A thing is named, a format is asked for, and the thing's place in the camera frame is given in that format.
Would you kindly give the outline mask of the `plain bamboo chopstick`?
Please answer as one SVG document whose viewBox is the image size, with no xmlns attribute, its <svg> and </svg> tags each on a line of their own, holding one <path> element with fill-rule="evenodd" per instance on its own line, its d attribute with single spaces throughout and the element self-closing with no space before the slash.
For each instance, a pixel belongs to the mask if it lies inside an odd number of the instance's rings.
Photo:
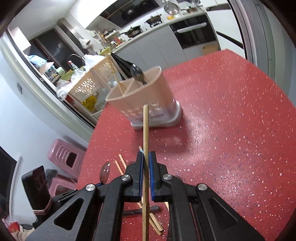
<svg viewBox="0 0 296 241">
<path fill-rule="evenodd" d="M 143 108 L 144 179 L 142 191 L 142 240 L 149 240 L 149 105 Z"/>
</svg>

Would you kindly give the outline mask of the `gold patterned chopstick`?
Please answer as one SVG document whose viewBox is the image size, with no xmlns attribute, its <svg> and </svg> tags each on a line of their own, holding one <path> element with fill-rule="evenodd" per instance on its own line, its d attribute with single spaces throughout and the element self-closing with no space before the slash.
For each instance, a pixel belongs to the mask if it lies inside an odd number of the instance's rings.
<svg viewBox="0 0 296 241">
<path fill-rule="evenodd" d="M 109 61 L 110 61 L 110 65 L 111 65 L 112 71 L 113 71 L 113 73 L 114 73 L 116 83 L 117 83 L 117 85 L 118 85 L 118 87 L 119 87 L 119 89 L 120 89 L 121 95 L 123 95 L 123 94 L 124 94 L 124 91 L 123 91 L 123 88 L 122 88 L 122 86 L 121 86 L 121 83 L 120 83 L 120 81 L 119 81 L 119 79 L 118 79 L 118 77 L 117 77 L 117 75 L 116 75 L 116 69 L 117 69 L 117 68 L 115 67 L 115 65 L 114 65 L 114 63 L 113 63 L 113 61 L 112 61 L 112 56 L 111 56 L 111 54 L 108 55 L 108 59 L 109 59 Z"/>
</svg>

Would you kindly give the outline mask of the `black kitchen faucet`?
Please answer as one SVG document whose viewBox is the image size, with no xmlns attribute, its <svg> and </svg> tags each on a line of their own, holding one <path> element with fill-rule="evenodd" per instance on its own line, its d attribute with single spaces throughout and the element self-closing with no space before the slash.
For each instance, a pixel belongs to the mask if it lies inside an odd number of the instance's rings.
<svg viewBox="0 0 296 241">
<path fill-rule="evenodd" d="M 72 64 L 76 65 L 78 68 L 85 66 L 84 59 L 76 54 L 71 54 L 67 58 L 68 65 L 70 66 L 71 70 L 74 70 L 74 68 L 69 63 L 70 61 Z"/>
</svg>

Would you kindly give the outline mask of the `blue patterned chopstick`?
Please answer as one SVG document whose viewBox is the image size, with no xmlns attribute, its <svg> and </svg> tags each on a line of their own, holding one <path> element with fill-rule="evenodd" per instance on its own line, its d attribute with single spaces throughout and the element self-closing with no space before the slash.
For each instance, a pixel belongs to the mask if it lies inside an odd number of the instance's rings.
<svg viewBox="0 0 296 241">
<path fill-rule="evenodd" d="M 139 150 L 140 150 L 142 153 L 144 153 L 144 151 L 143 151 L 143 149 L 142 149 L 141 146 L 138 146 L 138 148 L 139 148 Z M 164 204 L 165 204 L 167 210 L 169 211 L 169 203 L 168 203 L 168 202 L 164 202 Z"/>
</svg>

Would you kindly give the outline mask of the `plain wooden chopstick upper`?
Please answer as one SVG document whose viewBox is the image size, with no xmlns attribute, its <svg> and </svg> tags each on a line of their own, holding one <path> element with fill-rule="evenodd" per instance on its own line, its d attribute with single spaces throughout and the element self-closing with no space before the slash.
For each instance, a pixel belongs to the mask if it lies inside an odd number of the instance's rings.
<svg viewBox="0 0 296 241">
<path fill-rule="evenodd" d="M 118 156 L 126 170 L 127 165 L 125 160 L 123 159 L 121 154 L 119 154 Z M 150 224 L 152 225 L 154 230 L 157 232 L 157 234 L 161 235 L 162 231 L 164 231 L 164 228 L 162 227 L 161 223 L 158 221 L 157 217 L 152 212 L 149 213 L 149 216 L 150 216 L 149 218 Z"/>
</svg>

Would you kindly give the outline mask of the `plain wooden chopstick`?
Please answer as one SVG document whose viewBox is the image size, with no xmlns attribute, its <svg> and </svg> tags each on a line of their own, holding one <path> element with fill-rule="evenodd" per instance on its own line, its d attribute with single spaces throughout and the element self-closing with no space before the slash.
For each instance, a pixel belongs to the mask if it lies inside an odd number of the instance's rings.
<svg viewBox="0 0 296 241">
<path fill-rule="evenodd" d="M 125 160 L 123 159 L 121 154 L 119 154 L 118 156 L 126 170 L 127 165 Z M 157 232 L 157 234 L 161 235 L 162 231 L 164 231 L 164 228 L 162 227 L 161 223 L 158 221 L 157 217 L 152 212 L 149 213 L 149 216 L 150 216 L 149 218 L 150 224 L 152 225 L 154 230 Z"/>
<path fill-rule="evenodd" d="M 120 167 L 118 161 L 114 161 L 114 162 L 115 162 L 115 164 L 116 164 L 116 166 L 117 166 L 117 168 L 118 168 L 118 170 L 119 170 L 119 173 L 120 173 L 121 175 L 123 175 L 124 172 L 123 172 L 123 170 L 121 169 L 121 167 Z M 158 235 L 161 235 L 161 234 L 162 234 L 162 231 L 163 231 L 164 229 L 163 229 L 162 225 L 160 224 L 160 222 L 158 221 L 158 219 L 156 218 L 156 216 L 155 216 L 152 212 L 149 213 L 149 223 L 150 223 L 150 225 L 152 226 L 152 228 L 155 230 L 155 232 L 156 232 Z"/>
</svg>

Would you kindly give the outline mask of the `plain wooden chopstick lower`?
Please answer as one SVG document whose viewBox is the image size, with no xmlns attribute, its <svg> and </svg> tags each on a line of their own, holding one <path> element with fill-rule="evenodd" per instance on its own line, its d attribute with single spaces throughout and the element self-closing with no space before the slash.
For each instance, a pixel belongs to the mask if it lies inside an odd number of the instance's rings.
<svg viewBox="0 0 296 241">
<path fill-rule="evenodd" d="M 121 169 L 121 167 L 120 167 L 118 161 L 114 161 L 114 162 L 115 162 L 115 164 L 116 164 L 116 166 L 117 166 L 117 168 L 118 168 L 118 170 L 119 170 L 119 173 L 120 173 L 121 175 L 123 175 L 124 172 L 123 172 L 123 170 Z M 156 216 L 155 216 L 152 212 L 149 213 L 149 223 L 150 223 L 150 225 L 152 226 L 152 228 L 155 230 L 155 232 L 156 232 L 158 235 L 161 235 L 161 234 L 162 234 L 162 231 L 163 231 L 164 229 L 163 229 L 162 225 L 160 224 L 160 222 L 158 221 L 158 219 L 156 218 Z"/>
</svg>

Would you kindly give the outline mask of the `pink plastic stool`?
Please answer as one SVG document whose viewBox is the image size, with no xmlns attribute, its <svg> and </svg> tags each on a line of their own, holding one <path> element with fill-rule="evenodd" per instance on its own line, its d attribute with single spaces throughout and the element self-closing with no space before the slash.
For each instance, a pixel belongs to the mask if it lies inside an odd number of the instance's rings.
<svg viewBox="0 0 296 241">
<path fill-rule="evenodd" d="M 84 156 L 85 151 L 72 144 L 60 139 L 53 141 L 47 157 L 71 177 L 57 174 L 52 179 L 49 187 L 49 193 L 52 197 L 76 189 Z"/>
</svg>

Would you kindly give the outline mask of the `black box with bands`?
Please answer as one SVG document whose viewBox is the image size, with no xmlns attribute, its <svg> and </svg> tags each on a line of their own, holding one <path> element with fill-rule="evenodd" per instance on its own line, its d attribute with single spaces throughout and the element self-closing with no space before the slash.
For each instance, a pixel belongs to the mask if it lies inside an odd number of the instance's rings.
<svg viewBox="0 0 296 241">
<path fill-rule="evenodd" d="M 44 166 L 23 174 L 22 184 L 36 216 L 46 215 L 52 206 L 52 197 L 47 187 Z"/>
</svg>

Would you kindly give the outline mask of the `beige perforated storage rack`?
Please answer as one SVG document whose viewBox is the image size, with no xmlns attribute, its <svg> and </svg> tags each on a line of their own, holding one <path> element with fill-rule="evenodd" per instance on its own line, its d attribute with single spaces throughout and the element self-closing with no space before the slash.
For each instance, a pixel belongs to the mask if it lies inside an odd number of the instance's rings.
<svg viewBox="0 0 296 241">
<path fill-rule="evenodd" d="M 71 82 L 73 87 L 68 96 L 78 103 L 90 120 L 97 121 L 106 105 L 108 93 L 117 85 L 108 56 Z"/>
</svg>

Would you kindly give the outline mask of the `beige utensil holder caddy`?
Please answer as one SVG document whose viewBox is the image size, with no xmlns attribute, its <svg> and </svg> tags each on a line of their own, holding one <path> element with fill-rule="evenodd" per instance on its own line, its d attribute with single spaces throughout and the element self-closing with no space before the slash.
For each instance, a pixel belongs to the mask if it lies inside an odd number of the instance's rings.
<svg viewBox="0 0 296 241">
<path fill-rule="evenodd" d="M 107 94 L 106 101 L 116 108 L 131 126 L 140 130 L 143 127 L 143 106 L 149 105 L 149 126 L 169 128 L 176 126 L 182 117 L 180 103 L 175 100 L 168 80 L 160 66 L 144 72 L 147 84 L 134 78 L 120 82 Z"/>
</svg>

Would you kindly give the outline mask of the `black frying pan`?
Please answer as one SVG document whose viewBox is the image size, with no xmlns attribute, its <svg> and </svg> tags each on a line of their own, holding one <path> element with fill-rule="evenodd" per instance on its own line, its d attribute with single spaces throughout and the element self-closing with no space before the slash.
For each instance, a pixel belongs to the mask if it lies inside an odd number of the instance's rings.
<svg viewBox="0 0 296 241">
<path fill-rule="evenodd" d="M 120 35 L 127 35 L 129 38 L 134 38 L 142 33 L 140 26 L 132 27 L 127 32 L 120 33 Z"/>
</svg>

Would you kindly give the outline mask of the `black wok on stove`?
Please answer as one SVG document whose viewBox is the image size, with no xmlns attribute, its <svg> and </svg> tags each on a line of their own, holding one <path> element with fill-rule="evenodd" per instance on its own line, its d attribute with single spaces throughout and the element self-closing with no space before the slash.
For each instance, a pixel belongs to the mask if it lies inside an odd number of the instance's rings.
<svg viewBox="0 0 296 241">
<path fill-rule="evenodd" d="M 145 21 L 149 25 L 155 25 L 162 23 L 161 15 L 151 16 L 148 20 Z"/>
</svg>

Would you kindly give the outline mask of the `black range hood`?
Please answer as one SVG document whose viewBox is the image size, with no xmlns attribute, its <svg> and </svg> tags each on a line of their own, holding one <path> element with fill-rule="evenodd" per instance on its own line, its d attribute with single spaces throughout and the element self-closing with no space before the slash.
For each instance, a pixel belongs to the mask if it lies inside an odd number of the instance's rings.
<svg viewBox="0 0 296 241">
<path fill-rule="evenodd" d="M 119 27 L 124 27 L 131 21 L 159 7 L 155 0 L 119 0 L 105 9 L 100 16 Z"/>
</svg>

